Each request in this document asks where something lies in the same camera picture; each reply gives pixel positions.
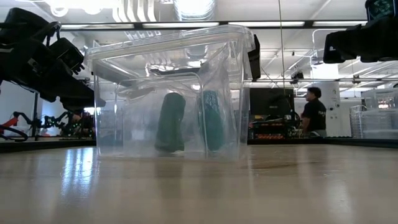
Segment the desk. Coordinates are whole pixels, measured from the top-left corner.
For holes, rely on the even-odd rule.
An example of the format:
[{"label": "desk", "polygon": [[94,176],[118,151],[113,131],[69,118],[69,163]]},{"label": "desk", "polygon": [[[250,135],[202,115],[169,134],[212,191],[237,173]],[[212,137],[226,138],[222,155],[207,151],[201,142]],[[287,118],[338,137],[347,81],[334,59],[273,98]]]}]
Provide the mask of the desk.
[{"label": "desk", "polygon": [[398,151],[251,146],[240,164],[0,155],[0,223],[397,223]]}]

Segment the pole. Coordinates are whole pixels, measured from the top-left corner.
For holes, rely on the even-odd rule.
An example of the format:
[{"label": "pole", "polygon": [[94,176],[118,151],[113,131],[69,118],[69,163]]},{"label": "pole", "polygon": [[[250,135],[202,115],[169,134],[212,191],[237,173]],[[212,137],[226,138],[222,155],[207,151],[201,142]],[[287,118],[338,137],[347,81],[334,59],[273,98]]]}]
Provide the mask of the pole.
[{"label": "pole", "polygon": [[[37,118],[37,102],[39,100],[39,94],[35,93],[35,101],[34,101],[34,107],[33,107],[33,118],[32,121],[35,121],[35,119]],[[35,141],[37,141],[37,127],[35,122],[32,123],[32,137],[35,138]]]}]

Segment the black t-shirt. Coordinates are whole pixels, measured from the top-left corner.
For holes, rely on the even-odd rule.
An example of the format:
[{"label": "black t-shirt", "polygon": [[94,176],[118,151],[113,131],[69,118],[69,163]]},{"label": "black t-shirt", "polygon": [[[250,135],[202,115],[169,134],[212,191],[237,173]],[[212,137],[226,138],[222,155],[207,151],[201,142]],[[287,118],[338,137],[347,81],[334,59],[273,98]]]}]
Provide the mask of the black t-shirt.
[{"label": "black t-shirt", "polygon": [[302,116],[310,118],[307,131],[326,130],[326,108],[318,99],[309,101],[305,105]]}]

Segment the teal object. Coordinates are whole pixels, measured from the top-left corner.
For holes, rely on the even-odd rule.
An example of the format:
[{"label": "teal object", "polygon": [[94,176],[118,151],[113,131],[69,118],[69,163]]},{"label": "teal object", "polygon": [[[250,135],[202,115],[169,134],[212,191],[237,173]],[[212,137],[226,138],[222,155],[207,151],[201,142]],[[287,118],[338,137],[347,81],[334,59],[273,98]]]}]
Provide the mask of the teal object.
[{"label": "teal object", "polygon": [[181,122],[184,117],[186,101],[178,93],[168,93],[163,100],[155,148],[162,152],[184,150]]},{"label": "teal object", "polygon": [[211,152],[216,152],[224,144],[223,121],[220,115],[217,92],[204,91],[203,102],[205,105],[205,131],[207,147]]}]

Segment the man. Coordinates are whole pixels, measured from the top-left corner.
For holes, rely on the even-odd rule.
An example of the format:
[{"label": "man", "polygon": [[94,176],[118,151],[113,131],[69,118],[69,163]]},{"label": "man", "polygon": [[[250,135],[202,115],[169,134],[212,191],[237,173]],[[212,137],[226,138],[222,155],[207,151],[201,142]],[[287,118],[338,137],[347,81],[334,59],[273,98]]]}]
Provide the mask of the man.
[{"label": "man", "polygon": [[322,92],[318,87],[308,88],[305,99],[308,103],[302,113],[303,131],[305,134],[314,133],[326,137],[326,108],[319,98]]}]

